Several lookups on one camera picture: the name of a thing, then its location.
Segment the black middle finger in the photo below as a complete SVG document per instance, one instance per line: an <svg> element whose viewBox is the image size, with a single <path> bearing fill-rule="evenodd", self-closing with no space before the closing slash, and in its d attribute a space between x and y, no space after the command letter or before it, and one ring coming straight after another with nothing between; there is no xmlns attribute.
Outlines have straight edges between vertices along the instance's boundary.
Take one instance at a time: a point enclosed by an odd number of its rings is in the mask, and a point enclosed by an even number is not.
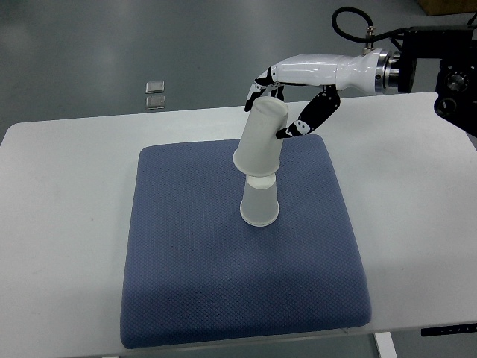
<svg viewBox="0 0 477 358"><path fill-rule="evenodd" d="M250 87L244 110L251 111L254 101L268 90L274 81L271 78L256 78Z"/></svg>

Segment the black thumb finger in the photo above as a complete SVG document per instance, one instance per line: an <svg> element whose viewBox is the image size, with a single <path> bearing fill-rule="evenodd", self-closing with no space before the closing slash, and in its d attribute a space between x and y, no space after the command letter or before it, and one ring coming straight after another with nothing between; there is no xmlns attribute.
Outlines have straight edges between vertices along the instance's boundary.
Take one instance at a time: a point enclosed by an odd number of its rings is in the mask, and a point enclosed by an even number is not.
<svg viewBox="0 0 477 358"><path fill-rule="evenodd" d="M324 85L287 128L276 132L277 139L288 139L310 134L320 127L339 107L341 99L336 85Z"/></svg>

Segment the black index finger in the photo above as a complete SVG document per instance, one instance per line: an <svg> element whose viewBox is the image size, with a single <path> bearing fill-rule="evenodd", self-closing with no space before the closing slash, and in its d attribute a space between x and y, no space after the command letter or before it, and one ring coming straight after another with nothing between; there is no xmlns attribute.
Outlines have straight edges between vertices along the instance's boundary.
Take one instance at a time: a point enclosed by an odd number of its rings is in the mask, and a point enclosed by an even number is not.
<svg viewBox="0 0 477 358"><path fill-rule="evenodd" d="M284 101L284 87L285 86L283 84L278 82L271 84L269 96L272 98L277 98L280 101Z"/></svg>

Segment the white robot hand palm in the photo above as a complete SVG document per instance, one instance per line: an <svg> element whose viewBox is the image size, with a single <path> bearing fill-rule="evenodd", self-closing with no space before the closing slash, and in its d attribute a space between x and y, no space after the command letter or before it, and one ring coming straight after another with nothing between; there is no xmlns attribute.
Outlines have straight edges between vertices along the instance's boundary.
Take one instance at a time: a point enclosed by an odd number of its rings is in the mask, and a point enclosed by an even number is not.
<svg viewBox="0 0 477 358"><path fill-rule="evenodd" d="M385 71L392 53L382 48L366 55L300 54L271 67L273 81L306 86L334 85L338 91L352 87L365 95L385 91Z"/></svg>

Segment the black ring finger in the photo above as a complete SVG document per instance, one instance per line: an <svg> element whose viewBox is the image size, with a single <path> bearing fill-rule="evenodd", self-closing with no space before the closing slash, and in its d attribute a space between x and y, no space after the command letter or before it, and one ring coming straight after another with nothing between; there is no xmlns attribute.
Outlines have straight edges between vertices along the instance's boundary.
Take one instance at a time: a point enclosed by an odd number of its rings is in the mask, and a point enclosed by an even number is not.
<svg viewBox="0 0 477 358"><path fill-rule="evenodd" d="M275 84L275 69L275 66L270 66L266 71L264 71L254 80L255 84L257 86L271 86Z"/></svg>

